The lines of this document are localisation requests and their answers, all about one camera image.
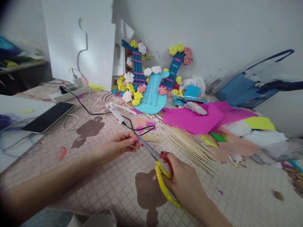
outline scissor blade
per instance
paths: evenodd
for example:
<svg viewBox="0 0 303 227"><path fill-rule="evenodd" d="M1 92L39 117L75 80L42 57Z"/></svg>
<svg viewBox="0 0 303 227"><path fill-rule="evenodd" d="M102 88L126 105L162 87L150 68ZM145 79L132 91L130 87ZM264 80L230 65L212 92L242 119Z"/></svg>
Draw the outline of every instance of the scissor blade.
<svg viewBox="0 0 303 227"><path fill-rule="evenodd" d="M141 141L141 143L143 143L143 145L148 149L148 151L150 152L150 154L154 157L154 159L156 161L158 161L160 159L160 154L154 149L152 148L141 136L138 136L138 139Z"/></svg>

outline patterned tablecloth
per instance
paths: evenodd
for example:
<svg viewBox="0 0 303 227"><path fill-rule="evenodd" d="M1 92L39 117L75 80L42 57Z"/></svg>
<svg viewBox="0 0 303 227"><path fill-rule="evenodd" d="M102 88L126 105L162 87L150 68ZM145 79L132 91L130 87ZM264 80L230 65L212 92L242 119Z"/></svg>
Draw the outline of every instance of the patterned tablecloth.
<svg viewBox="0 0 303 227"><path fill-rule="evenodd" d="M46 84L26 91L26 94L48 98L58 86ZM93 113L103 111L105 103L116 99L109 92L92 92L85 106ZM79 105L74 98L68 102ZM122 111L133 122L145 115L131 115ZM103 119L89 115L84 108L74 111L79 123L71 130L63 130L62 122L51 129L37 143L34 154L20 158L1 175L1 186L11 188L57 166L90 152L114 136L127 131L112 114ZM66 127L74 124L69 117ZM157 131L167 134L161 123ZM90 131L94 136L87 136ZM303 201L289 183L287 174L269 165L258 165L247 160L246 169L230 164L214 163L215 177L196 166L182 152L165 138L152 134L161 142L150 142L156 150L174 153L182 161L196 168L201 183L209 198L234 226L299 226L303 225ZM73 211L79 214L92 214L101 208L111 208L122 225L146 226L199 226L199 222L182 209L176 209L165 199L158 189L158 183L151 183L155 161L145 147L136 153L126 153L110 162L85 179L72 186L58 202L51 207ZM154 195L148 196L150 188ZM272 190L283 193L281 202L272 195Z"/></svg>

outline yellow paper flower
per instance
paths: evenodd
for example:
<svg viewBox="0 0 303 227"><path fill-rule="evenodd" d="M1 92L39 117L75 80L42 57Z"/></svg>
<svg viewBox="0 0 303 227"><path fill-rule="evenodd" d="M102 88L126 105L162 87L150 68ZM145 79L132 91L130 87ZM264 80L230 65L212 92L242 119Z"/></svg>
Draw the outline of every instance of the yellow paper flower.
<svg viewBox="0 0 303 227"><path fill-rule="evenodd" d="M181 82L181 77L177 77L177 78L176 78L176 82L177 82L177 84L180 85L180 84L182 83L182 82Z"/></svg>
<svg viewBox="0 0 303 227"><path fill-rule="evenodd" d="M133 47L133 48L137 48L138 47L138 43L135 41L135 40L132 40L130 42L130 45Z"/></svg>
<svg viewBox="0 0 303 227"><path fill-rule="evenodd" d="M134 97L137 100L141 100L143 98L143 95L139 91L137 91L136 93L134 93Z"/></svg>
<svg viewBox="0 0 303 227"><path fill-rule="evenodd" d="M126 85L126 88L129 89L129 90L133 90L134 89L134 86L131 84L131 83L128 83Z"/></svg>
<svg viewBox="0 0 303 227"><path fill-rule="evenodd" d="M172 95L178 95L179 94L179 91L177 90L177 89L173 89L172 91L171 91L171 94Z"/></svg>
<svg viewBox="0 0 303 227"><path fill-rule="evenodd" d="M130 89L129 92L132 93L133 96L136 91L134 89Z"/></svg>
<svg viewBox="0 0 303 227"><path fill-rule="evenodd" d="M177 53L177 46L171 46L170 48L169 48L169 53L172 55L172 56L174 56L176 53Z"/></svg>
<svg viewBox="0 0 303 227"><path fill-rule="evenodd" d="M178 49L179 52L183 52L183 51L184 51L184 46L183 46L183 44L178 44L178 45L177 45L177 49Z"/></svg>
<svg viewBox="0 0 303 227"><path fill-rule="evenodd" d="M122 83L123 83L123 80L121 80L121 79L118 79L118 80L117 80L117 84L118 84L118 85L120 85L120 84L122 84Z"/></svg>
<svg viewBox="0 0 303 227"><path fill-rule="evenodd" d="M122 92L127 91L126 86L124 86L123 84L119 84L119 85L118 85L118 89L119 89L119 91L122 91Z"/></svg>
<svg viewBox="0 0 303 227"><path fill-rule="evenodd" d="M140 104L140 100L133 99L133 106L137 106Z"/></svg>

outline black phone screen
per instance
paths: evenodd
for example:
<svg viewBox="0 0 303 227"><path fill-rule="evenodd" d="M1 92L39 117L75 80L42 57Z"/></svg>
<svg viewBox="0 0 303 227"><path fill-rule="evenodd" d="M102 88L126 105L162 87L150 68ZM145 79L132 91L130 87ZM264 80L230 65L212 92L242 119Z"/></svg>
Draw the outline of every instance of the black phone screen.
<svg viewBox="0 0 303 227"><path fill-rule="evenodd" d="M70 103L59 102L35 120L24 126L21 130L42 133L73 106L74 105Z"/></svg>

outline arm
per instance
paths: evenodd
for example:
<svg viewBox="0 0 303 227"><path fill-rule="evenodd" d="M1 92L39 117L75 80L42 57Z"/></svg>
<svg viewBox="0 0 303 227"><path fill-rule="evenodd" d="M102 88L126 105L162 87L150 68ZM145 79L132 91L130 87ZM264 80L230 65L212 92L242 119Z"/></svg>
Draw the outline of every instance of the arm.
<svg viewBox="0 0 303 227"><path fill-rule="evenodd" d="M9 189L3 193L6 211L15 217L14 220L19 226L56 201L69 187L95 171L97 167L127 151L136 152L140 142L135 142L135 138L136 135L132 132L119 133L102 147Z"/></svg>
<svg viewBox="0 0 303 227"><path fill-rule="evenodd" d="M207 197L196 170L177 159L172 153L166 155L174 170L173 179L162 176L164 184L182 207L198 219L203 226L232 226L216 205Z"/></svg>

